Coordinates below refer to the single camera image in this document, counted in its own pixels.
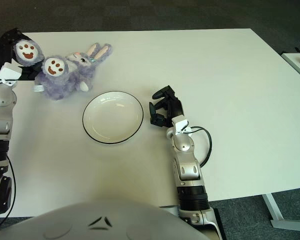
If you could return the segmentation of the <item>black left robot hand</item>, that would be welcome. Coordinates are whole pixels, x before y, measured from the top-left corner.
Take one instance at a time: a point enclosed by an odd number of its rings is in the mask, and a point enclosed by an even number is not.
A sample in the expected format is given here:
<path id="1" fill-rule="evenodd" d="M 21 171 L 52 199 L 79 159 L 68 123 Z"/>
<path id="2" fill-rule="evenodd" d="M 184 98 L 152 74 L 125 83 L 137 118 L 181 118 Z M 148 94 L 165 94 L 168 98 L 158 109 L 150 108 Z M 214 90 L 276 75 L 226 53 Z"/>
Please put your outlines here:
<path id="1" fill-rule="evenodd" d="M 0 69 L 12 60 L 21 65 L 19 80 L 33 81 L 42 70 L 45 56 L 37 42 L 13 28 L 0 37 Z"/>

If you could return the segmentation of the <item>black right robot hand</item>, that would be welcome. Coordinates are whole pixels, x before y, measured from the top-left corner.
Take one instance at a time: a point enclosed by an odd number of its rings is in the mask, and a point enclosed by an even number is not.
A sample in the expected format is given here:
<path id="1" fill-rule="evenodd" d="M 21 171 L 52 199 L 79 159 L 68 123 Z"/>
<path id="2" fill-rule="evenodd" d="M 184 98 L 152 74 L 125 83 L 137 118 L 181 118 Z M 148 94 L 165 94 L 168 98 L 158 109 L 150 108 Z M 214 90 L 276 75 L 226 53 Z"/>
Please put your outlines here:
<path id="1" fill-rule="evenodd" d="M 172 119 L 180 115 L 184 115 L 181 101 L 175 96 L 174 90 L 170 85 L 163 87 L 152 95 L 153 100 L 160 99 L 155 105 L 149 102 L 150 123 L 158 127 L 171 128 L 173 126 Z M 157 110 L 164 109 L 166 117 Z"/>

